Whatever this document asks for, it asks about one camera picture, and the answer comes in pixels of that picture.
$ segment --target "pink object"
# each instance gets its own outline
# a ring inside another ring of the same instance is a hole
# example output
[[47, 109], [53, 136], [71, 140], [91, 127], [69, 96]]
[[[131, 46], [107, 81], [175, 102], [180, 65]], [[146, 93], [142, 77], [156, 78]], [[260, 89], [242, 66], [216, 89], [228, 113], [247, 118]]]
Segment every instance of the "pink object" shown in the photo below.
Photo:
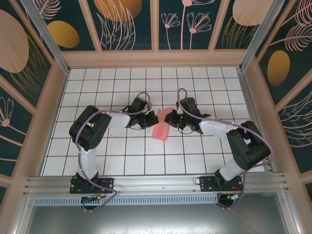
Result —
[[165, 122], [167, 114], [171, 113], [173, 108], [158, 109], [158, 124], [154, 125], [152, 138], [157, 140], [167, 140], [170, 125]]

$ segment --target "metal extrusion bar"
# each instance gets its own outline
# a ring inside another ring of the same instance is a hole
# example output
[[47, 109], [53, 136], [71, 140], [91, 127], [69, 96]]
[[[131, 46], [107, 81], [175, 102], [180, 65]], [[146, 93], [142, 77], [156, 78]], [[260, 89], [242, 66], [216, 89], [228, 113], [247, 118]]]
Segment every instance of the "metal extrusion bar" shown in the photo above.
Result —
[[[199, 185], [195, 183], [199, 176], [203, 175], [113, 176], [113, 178], [114, 189], [118, 191], [118, 195], [194, 195], [203, 194]], [[73, 196], [69, 194], [70, 179], [70, 176], [28, 178], [24, 196]], [[288, 186], [282, 173], [246, 174], [246, 193], [273, 193], [287, 190]]]

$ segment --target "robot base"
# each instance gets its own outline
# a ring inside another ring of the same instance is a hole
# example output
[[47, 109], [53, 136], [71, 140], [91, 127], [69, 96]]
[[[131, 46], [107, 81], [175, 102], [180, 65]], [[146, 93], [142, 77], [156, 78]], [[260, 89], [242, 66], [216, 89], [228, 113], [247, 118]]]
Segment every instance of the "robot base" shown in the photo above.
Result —
[[243, 183], [240, 176], [236, 176], [232, 180], [225, 183], [222, 187], [218, 185], [215, 176], [201, 176], [199, 179], [199, 186], [202, 192], [229, 192], [235, 191], [235, 186], [242, 190]]
[[[114, 179], [113, 178], [99, 178], [98, 173], [91, 179], [92, 182], [98, 184], [104, 188], [113, 189]], [[70, 194], [111, 194], [111, 191], [102, 191], [102, 189], [95, 187], [90, 184], [86, 179], [82, 178], [76, 173], [76, 178], [71, 179]]]

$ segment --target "flower illustration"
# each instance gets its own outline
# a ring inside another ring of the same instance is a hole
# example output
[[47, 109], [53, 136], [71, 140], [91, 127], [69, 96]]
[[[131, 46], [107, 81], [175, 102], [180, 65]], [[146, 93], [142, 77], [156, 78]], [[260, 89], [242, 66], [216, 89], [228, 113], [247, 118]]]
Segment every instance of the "flower illustration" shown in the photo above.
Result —
[[[14, 102], [11, 99], [8, 98], [8, 101], [5, 102], [4, 98], [0, 97], [0, 127], [9, 127], [9, 128], [12, 128], [13, 130], [17, 131], [18, 133], [26, 135], [26, 133], [23, 133], [22, 131], [20, 131], [20, 130], [18, 130], [18, 129], [16, 129], [10, 125], [10, 118], [12, 116], [13, 107], [14, 107]], [[5, 136], [2, 136], [2, 135], [0, 135], [0, 138], [6, 140], [8, 142], [11, 142], [13, 144], [16, 144], [18, 146], [23, 145], [21, 143], [18, 143], [16, 141], [11, 140], [11, 139], [9, 139]]]
[[213, 3], [215, 0], [205, 0], [205, 1], [199, 1], [199, 0], [182, 0], [182, 3], [184, 6], [192, 6], [192, 5], [206, 5]]
[[0, 126], [10, 125], [10, 118], [13, 112], [14, 102], [8, 98], [7, 104], [3, 97], [0, 97]]
[[194, 12], [187, 14], [187, 24], [189, 25], [191, 33], [190, 50], [192, 49], [192, 37], [194, 33], [207, 32], [211, 30], [211, 24], [208, 24], [210, 22], [208, 15], [209, 13], [198, 13], [194, 18]]
[[182, 0], [182, 4], [184, 5], [183, 13], [182, 13], [182, 26], [181, 26], [181, 50], [183, 50], [183, 26], [184, 26], [184, 16], [185, 9], [188, 6], [194, 5], [206, 5], [213, 3], [215, 0]]
[[165, 25], [166, 33], [167, 33], [167, 42], [168, 42], [169, 50], [171, 50], [170, 43], [169, 43], [169, 36], [168, 36], [168, 28], [180, 26], [180, 21], [177, 21], [178, 17], [176, 16], [176, 13], [174, 14], [169, 13], [168, 16], [166, 13], [163, 13], [161, 14], [161, 20]]

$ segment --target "gray floor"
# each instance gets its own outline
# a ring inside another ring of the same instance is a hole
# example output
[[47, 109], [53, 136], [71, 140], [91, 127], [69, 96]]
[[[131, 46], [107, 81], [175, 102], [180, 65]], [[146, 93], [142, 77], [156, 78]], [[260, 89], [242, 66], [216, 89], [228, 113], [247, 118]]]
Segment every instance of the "gray floor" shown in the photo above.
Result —
[[215, 204], [35, 207], [28, 234], [286, 234], [277, 197], [245, 195], [227, 211]]

